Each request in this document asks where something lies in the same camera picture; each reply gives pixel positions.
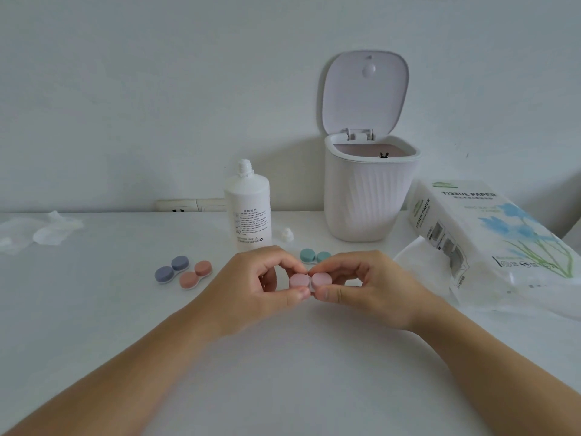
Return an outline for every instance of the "green logo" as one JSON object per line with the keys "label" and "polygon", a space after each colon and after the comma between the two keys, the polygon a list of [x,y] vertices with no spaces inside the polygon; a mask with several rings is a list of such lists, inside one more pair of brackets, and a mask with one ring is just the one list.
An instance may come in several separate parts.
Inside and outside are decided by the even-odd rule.
{"label": "green logo", "polygon": [[432,186],[434,188],[458,188],[455,185],[452,185],[451,183],[448,182],[433,182]]}
{"label": "green logo", "polygon": [[418,215],[419,209],[424,204],[424,199],[418,200],[418,203],[414,206],[414,217]]}

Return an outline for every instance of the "person's right arm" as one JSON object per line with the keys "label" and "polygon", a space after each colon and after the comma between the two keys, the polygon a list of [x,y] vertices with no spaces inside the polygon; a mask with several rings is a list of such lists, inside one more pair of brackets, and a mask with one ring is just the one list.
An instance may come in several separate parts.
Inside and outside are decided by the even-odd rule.
{"label": "person's right arm", "polygon": [[[581,395],[490,335],[379,251],[341,253],[315,265],[333,284],[318,300],[352,306],[409,330],[446,362],[497,435],[581,435]],[[344,286],[359,278],[362,287]]]}

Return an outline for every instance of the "electrical socket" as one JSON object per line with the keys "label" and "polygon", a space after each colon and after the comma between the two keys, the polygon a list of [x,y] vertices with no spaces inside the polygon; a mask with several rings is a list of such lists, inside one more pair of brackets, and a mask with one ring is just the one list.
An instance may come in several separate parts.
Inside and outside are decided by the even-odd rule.
{"label": "electrical socket", "polygon": [[190,213],[226,211],[224,199],[172,199],[157,200],[155,210],[159,212]]}

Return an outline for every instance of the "open lid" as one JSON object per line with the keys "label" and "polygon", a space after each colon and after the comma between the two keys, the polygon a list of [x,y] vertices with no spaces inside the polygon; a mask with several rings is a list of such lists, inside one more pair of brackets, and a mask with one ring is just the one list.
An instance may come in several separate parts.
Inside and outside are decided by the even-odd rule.
{"label": "open lid", "polygon": [[390,51],[356,50],[330,65],[323,91],[323,127],[327,134],[373,130],[387,136],[402,112],[409,71]]}

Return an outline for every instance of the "hand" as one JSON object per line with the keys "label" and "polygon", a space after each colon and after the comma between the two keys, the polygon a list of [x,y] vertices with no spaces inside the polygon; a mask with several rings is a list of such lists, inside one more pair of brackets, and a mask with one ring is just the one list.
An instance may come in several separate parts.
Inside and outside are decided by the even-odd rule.
{"label": "hand", "polygon": [[289,277],[307,273],[300,261],[279,246],[254,249],[232,257],[192,301],[196,314],[216,330],[216,338],[235,334],[311,296],[307,287],[275,292],[274,267],[277,265],[284,268]]}
{"label": "hand", "polygon": [[[317,300],[352,306],[396,329],[412,329],[440,300],[380,251],[339,253],[315,265],[309,275],[317,272],[333,279],[332,285],[315,291]],[[344,286],[355,278],[362,287]]]}

